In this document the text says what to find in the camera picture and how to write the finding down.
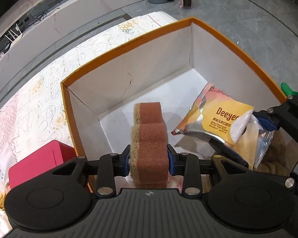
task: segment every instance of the yellow label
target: yellow label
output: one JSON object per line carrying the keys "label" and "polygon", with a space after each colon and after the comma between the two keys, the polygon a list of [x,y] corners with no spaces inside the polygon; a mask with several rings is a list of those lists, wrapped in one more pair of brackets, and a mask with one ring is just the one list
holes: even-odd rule
{"label": "yellow label", "polygon": [[253,109],[252,106],[235,100],[207,101],[202,112],[202,127],[207,132],[212,132],[228,143],[234,144],[230,132],[231,127],[237,118],[251,109]]}

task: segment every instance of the black floor line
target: black floor line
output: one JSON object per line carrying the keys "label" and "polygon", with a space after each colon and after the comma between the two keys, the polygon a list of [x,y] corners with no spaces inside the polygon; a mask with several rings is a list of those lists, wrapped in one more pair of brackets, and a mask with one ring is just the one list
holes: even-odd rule
{"label": "black floor line", "polygon": [[278,20],[281,24],[283,24],[286,28],[288,28],[298,38],[298,35],[292,29],[290,29],[285,23],[283,23],[279,18],[277,18],[275,15],[273,15],[272,13],[270,13],[268,10],[264,9],[262,6],[258,5],[257,3],[253,2],[252,0],[247,0],[247,1],[250,1],[254,5],[261,8],[262,10],[266,11],[269,15],[273,16],[276,20]]}
{"label": "black floor line", "polygon": [[12,88],[10,88],[9,90],[8,90],[8,92],[0,99],[0,103],[16,88],[16,86],[18,85],[18,84],[20,84],[20,82],[21,81],[23,81],[27,76],[29,76],[35,69],[37,69],[41,64],[43,64],[44,62],[46,62],[49,58],[51,58],[52,56],[54,56],[56,53],[58,53],[59,51],[61,51],[62,49],[64,49],[65,47],[67,47],[68,45],[70,45],[71,43],[73,43],[73,42],[75,42],[76,40],[78,40],[78,39],[80,39],[80,38],[82,38],[83,36],[85,36],[85,35],[87,35],[88,33],[91,33],[92,31],[94,31],[94,30],[96,30],[96,29],[98,29],[98,28],[100,28],[100,27],[103,27],[103,26],[105,26],[105,25],[107,25],[107,24],[109,24],[109,23],[111,23],[111,22],[113,22],[113,21],[115,21],[115,20],[119,20],[119,19],[121,19],[121,18],[123,18],[124,20],[130,20],[130,19],[132,19],[132,17],[129,15],[129,14],[127,14],[127,13],[125,13],[124,15],[121,15],[121,16],[118,16],[118,17],[116,17],[116,18],[113,18],[113,19],[111,19],[111,20],[109,20],[109,21],[106,21],[106,22],[104,22],[104,23],[102,23],[102,24],[100,24],[100,25],[98,25],[97,27],[94,27],[94,28],[92,28],[92,29],[90,29],[90,30],[88,30],[88,31],[86,31],[85,33],[83,33],[83,34],[81,34],[81,35],[79,35],[78,37],[76,37],[76,38],[74,38],[73,40],[71,40],[71,41],[69,41],[69,42],[67,42],[65,45],[63,45],[62,47],[60,47],[59,49],[57,49],[57,50],[55,50],[53,53],[51,53],[50,55],[48,55],[47,57],[45,57],[40,63],[38,63],[36,66],[34,66],[31,70],[29,70],[21,79],[19,79],[17,82],[16,82],[16,84],[14,84],[13,86],[12,86]]}

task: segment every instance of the green handle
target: green handle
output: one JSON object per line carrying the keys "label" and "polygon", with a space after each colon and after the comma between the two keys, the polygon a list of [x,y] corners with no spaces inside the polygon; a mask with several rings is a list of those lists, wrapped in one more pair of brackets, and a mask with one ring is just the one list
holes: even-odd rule
{"label": "green handle", "polygon": [[280,84],[280,88],[282,89],[283,93],[285,96],[293,95],[293,96],[298,96],[298,92],[293,91],[286,82],[283,82]]}

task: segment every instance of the white lace tablecloth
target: white lace tablecloth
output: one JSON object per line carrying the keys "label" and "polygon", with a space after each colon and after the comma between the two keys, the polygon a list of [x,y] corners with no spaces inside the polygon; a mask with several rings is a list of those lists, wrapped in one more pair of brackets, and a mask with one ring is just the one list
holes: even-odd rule
{"label": "white lace tablecloth", "polygon": [[[73,146],[61,81],[95,57],[174,21],[163,12],[133,18],[86,40],[46,66],[1,108],[0,153],[11,150],[19,162],[51,140]],[[0,169],[0,192],[4,174]]]}

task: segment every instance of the baby wipes packet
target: baby wipes packet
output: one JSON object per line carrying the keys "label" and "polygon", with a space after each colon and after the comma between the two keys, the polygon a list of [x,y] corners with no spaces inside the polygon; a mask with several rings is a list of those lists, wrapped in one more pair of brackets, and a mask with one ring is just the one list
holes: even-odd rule
{"label": "baby wipes packet", "polygon": [[234,100],[208,83],[171,134],[205,141],[213,137],[232,147],[244,132],[253,110],[254,107]]}

